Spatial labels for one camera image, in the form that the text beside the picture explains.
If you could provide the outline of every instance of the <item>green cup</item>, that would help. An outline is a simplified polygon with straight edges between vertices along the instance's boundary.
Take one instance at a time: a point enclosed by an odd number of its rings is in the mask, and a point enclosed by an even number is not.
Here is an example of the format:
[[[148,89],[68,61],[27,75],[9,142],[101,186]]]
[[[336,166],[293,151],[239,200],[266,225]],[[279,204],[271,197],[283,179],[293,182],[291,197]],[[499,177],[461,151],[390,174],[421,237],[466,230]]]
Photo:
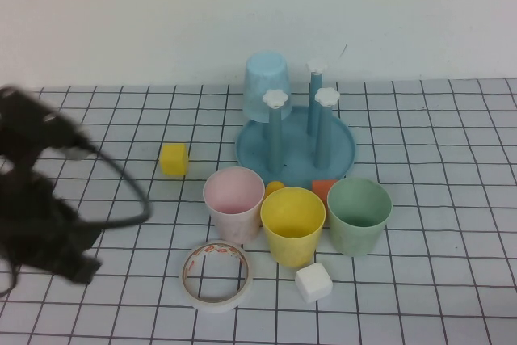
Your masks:
[[[373,250],[391,214],[389,194],[379,183],[363,178],[341,179],[327,197],[330,240],[347,256]]]

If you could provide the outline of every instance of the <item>yellow cup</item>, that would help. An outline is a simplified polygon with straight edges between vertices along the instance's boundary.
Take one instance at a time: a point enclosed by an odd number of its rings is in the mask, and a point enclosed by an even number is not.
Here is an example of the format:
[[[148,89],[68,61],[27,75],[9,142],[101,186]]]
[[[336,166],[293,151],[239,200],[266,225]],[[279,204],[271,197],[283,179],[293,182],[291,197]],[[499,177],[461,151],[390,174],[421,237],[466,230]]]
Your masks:
[[[325,205],[309,190],[286,187],[268,196],[260,210],[269,249],[285,267],[302,267],[314,256],[325,222]]]

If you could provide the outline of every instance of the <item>black cable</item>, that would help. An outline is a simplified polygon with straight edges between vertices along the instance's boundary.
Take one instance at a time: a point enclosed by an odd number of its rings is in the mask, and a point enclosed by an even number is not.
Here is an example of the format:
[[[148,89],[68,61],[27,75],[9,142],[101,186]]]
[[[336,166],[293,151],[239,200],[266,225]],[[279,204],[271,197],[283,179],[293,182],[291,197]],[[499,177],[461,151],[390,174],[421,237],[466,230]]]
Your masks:
[[[27,236],[41,234],[59,234],[68,233],[75,230],[88,229],[117,229],[128,226],[135,226],[146,222],[151,217],[151,205],[144,191],[138,186],[137,181],[124,169],[122,169],[115,161],[109,158],[105,153],[97,149],[91,143],[83,145],[82,148],[93,154],[97,154],[105,163],[125,179],[129,186],[135,192],[138,200],[142,203],[143,211],[137,216],[126,218],[125,220],[114,221],[83,221],[78,220],[74,223],[57,224],[48,220],[30,220],[28,222],[12,222],[0,221],[0,236]]]
[[[3,248],[3,254],[6,256],[6,260],[9,263],[9,273],[11,275],[11,284],[4,291],[0,292],[0,298],[7,295],[18,285],[18,275],[20,266],[15,264],[15,261],[12,258],[12,254],[7,250],[4,246],[0,245]]]

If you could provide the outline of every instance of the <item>toy block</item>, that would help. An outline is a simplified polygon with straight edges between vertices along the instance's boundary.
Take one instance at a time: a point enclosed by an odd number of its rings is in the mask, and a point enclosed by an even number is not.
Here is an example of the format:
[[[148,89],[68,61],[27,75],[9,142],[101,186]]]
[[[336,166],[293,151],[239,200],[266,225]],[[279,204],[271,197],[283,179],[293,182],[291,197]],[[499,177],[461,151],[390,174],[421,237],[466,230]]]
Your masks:
[[[185,143],[164,144],[160,153],[160,167],[165,175],[187,175],[187,145]]]
[[[273,194],[275,191],[283,189],[285,185],[280,181],[271,181],[266,186],[266,194],[264,195],[264,199],[266,199],[270,194]]]
[[[294,282],[307,303],[322,299],[332,292],[332,279],[321,263],[299,270]]]
[[[321,179],[318,181],[313,181],[313,193],[320,197],[320,199],[323,201],[327,212],[329,209],[326,205],[326,197],[329,195],[330,188],[334,186],[336,182],[338,182],[337,179]]]

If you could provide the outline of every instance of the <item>roll of tape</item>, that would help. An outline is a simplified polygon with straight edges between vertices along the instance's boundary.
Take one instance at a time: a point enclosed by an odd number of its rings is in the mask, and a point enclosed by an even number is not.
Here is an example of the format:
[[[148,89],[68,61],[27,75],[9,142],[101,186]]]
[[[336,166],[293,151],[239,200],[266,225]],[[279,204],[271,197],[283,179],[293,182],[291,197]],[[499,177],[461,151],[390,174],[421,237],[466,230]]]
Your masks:
[[[197,297],[197,295],[193,295],[188,290],[187,277],[190,270],[194,268],[196,263],[202,263],[204,257],[212,254],[232,255],[233,257],[239,259],[241,261],[242,266],[246,269],[246,280],[244,281],[244,284],[242,285],[242,287],[239,288],[235,295],[228,299],[217,301],[205,300],[200,297]],[[192,306],[195,309],[198,309],[206,313],[225,313],[227,311],[230,311],[231,309],[235,309],[249,295],[252,283],[253,276],[251,274],[251,265],[250,261],[246,256],[246,252],[244,252],[244,250],[242,250],[239,246],[235,246],[231,242],[216,240],[213,242],[207,242],[202,246],[198,246],[197,248],[191,250],[188,253],[187,259],[185,260],[185,264],[183,265],[181,281],[182,289],[187,295],[187,298],[191,302]]]

